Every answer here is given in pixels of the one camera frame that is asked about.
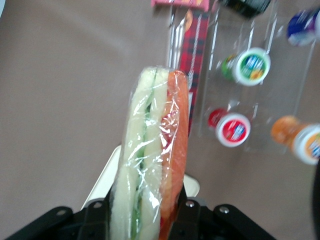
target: sandwich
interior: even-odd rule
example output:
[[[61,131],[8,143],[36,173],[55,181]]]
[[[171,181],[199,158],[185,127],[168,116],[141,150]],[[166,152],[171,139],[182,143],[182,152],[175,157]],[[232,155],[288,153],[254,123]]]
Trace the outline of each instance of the sandwich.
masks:
[[[183,72],[162,67],[142,71],[111,189],[112,240],[168,238],[186,168],[188,113]]]

